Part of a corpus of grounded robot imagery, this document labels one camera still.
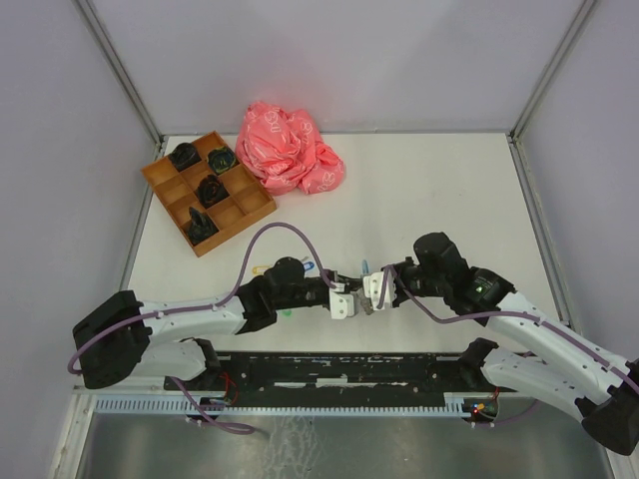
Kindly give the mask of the key with yellow tag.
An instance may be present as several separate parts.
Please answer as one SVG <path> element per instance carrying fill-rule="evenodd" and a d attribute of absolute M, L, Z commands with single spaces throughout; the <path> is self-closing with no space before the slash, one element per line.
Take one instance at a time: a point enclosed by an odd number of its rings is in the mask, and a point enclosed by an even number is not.
<path fill-rule="evenodd" d="M 252 268 L 252 274 L 253 275 L 261 275 L 264 274 L 268 269 L 270 269 L 272 266 L 270 264 L 264 264 L 264 265 L 256 265 Z"/>

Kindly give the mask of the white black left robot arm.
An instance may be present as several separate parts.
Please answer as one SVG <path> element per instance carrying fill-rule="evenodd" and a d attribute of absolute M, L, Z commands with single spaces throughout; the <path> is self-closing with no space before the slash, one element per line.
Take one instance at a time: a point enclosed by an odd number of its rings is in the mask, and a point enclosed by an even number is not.
<path fill-rule="evenodd" d="M 69 369 L 93 390 L 134 376 L 175 376 L 209 389 L 221 377 L 209 336 L 257 332 L 275 324 L 283 309 L 327 307 L 329 291 L 326 279 L 308 277 L 292 257 L 226 297 L 152 302 L 118 291 L 74 326 Z"/>

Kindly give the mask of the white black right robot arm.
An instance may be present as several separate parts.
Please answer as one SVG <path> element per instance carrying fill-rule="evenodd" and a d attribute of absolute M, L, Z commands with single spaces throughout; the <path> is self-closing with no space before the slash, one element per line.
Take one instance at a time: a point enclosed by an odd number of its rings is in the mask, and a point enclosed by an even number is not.
<path fill-rule="evenodd" d="M 599 346 L 532 304 L 499 274 L 471 266 L 444 233 L 413 245 L 414 256 L 388 265 L 383 293 L 394 304 L 439 297 L 454 311 L 448 323 L 475 321 L 523 346 L 520 356 L 478 338 L 461 356 L 466 388 L 490 383 L 551 405 L 577 420 L 600 445 L 624 456 L 638 444 L 638 363 Z"/>

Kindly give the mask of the black rolled item lower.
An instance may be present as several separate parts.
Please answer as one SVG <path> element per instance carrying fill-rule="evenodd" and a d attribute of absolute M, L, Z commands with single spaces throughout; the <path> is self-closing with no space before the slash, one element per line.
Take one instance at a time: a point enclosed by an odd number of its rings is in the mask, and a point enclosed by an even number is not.
<path fill-rule="evenodd" d="M 186 229 L 191 245 L 198 245 L 216 235 L 219 230 L 211 218 L 194 207 L 189 207 L 190 225 Z"/>

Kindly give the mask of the black rolled item centre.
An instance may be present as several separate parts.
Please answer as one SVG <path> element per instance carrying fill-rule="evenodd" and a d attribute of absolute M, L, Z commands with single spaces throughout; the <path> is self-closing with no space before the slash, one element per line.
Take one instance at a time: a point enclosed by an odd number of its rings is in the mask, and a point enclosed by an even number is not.
<path fill-rule="evenodd" d="M 206 209 L 229 196 L 225 186 L 213 175 L 207 176 L 200 181 L 196 194 L 200 204 Z"/>

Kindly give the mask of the brown wooden compartment tray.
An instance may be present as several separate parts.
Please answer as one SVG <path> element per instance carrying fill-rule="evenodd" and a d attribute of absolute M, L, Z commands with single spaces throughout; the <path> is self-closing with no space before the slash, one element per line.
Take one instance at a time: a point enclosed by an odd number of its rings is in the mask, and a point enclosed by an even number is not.
<path fill-rule="evenodd" d="M 277 209 L 217 132 L 179 143 L 142 175 L 197 257 Z"/>

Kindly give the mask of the crumpled pink plastic bag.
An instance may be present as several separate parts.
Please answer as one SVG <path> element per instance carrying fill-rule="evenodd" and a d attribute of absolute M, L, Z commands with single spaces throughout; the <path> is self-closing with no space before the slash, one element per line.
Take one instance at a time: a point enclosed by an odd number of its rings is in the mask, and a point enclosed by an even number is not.
<path fill-rule="evenodd" d="M 307 195 L 330 192 L 345 175 L 343 160 L 303 109 L 286 111 L 266 102 L 250 104 L 235 154 L 273 196 L 295 189 Z"/>

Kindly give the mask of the black yellow rolled item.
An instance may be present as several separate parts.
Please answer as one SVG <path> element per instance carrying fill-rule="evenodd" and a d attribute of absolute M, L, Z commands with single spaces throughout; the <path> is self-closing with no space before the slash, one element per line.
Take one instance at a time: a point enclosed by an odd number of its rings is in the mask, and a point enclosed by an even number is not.
<path fill-rule="evenodd" d="M 208 153 L 207 163 L 214 174 L 219 176 L 234 168 L 237 165 L 238 160 L 232 149 L 222 146 L 215 148 Z"/>

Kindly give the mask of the black rolled item top left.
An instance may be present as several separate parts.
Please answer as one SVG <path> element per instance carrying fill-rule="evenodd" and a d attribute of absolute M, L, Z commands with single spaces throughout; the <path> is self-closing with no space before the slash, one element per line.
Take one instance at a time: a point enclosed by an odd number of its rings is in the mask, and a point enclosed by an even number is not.
<path fill-rule="evenodd" d="M 168 154 L 168 158 L 178 172 L 196 165 L 201 160 L 197 148 L 192 143 L 179 144 Z"/>

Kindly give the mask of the black metal base rail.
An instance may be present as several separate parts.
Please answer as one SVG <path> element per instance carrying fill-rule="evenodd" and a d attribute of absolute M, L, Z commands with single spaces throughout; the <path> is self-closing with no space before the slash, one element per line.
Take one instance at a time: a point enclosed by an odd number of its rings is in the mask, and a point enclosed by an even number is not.
<path fill-rule="evenodd" d="M 184 385 L 243 408 L 441 406 L 446 393 L 495 390 L 458 355 L 433 353 L 225 351 Z"/>

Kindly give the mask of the aluminium front frame rail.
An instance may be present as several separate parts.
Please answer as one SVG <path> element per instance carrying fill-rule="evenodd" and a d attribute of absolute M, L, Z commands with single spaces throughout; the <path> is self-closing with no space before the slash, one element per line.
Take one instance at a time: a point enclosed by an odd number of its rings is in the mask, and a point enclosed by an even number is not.
<path fill-rule="evenodd" d="M 111 395 L 163 395 L 166 393 L 163 385 L 155 382 L 127 382 L 108 386 L 106 388 L 90 389 L 77 382 L 73 385 L 73 392 L 78 394 L 111 394 Z"/>

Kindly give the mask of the aluminium frame post right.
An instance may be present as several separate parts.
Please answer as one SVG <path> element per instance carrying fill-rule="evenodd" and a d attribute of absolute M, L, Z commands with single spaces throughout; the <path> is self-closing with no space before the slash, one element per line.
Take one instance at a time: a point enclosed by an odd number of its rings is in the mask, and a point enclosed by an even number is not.
<path fill-rule="evenodd" d="M 566 31 L 553 50 L 550 59 L 545 64 L 528 100 L 509 132 L 509 138 L 512 142 L 520 141 L 523 138 L 535 113 L 540 108 L 544 98 L 558 77 L 563 65 L 567 62 L 572 50 L 578 43 L 599 4 L 600 1 L 598 0 L 583 0 L 580 2 Z"/>

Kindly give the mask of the aluminium frame post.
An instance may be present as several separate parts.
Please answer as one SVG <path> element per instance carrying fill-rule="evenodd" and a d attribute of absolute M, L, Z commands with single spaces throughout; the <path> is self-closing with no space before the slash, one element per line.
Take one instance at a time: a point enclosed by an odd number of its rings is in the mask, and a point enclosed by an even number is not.
<path fill-rule="evenodd" d="M 566 31 L 553 50 L 550 59 L 545 64 L 528 100 L 509 132 L 509 138 L 512 142 L 520 141 L 523 138 L 535 113 L 540 108 L 544 98 L 558 77 L 563 65 L 567 62 L 572 50 L 578 43 L 599 4 L 600 1 L 598 0 L 583 0 L 580 2 Z"/>
<path fill-rule="evenodd" d="M 73 0 L 72 3 L 77 9 L 80 17 L 85 23 L 88 31 L 97 44 L 101 54 L 118 84 L 122 88 L 129 103 L 141 121 L 148 136 L 156 145 L 163 143 L 164 136 L 153 120 L 148 108 L 144 104 L 138 89 L 134 85 L 129 72 L 118 54 L 115 45 L 107 31 L 106 25 L 100 18 L 99 12 L 93 1 Z"/>

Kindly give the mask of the aluminium frame post left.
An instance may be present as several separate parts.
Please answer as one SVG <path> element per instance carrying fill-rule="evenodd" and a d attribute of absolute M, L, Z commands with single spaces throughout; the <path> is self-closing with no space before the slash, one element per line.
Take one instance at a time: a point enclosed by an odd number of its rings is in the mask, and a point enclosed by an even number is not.
<path fill-rule="evenodd" d="M 88 31 L 97 44 L 101 54 L 118 84 L 122 88 L 129 103 L 141 121 L 148 136 L 156 145 L 163 143 L 164 136 L 153 120 L 148 108 L 144 104 L 138 89 L 134 85 L 129 72 L 118 54 L 115 45 L 107 31 L 106 25 L 100 18 L 99 12 L 93 1 L 73 0 L 72 3 L 77 9 L 80 17 L 85 23 Z"/>

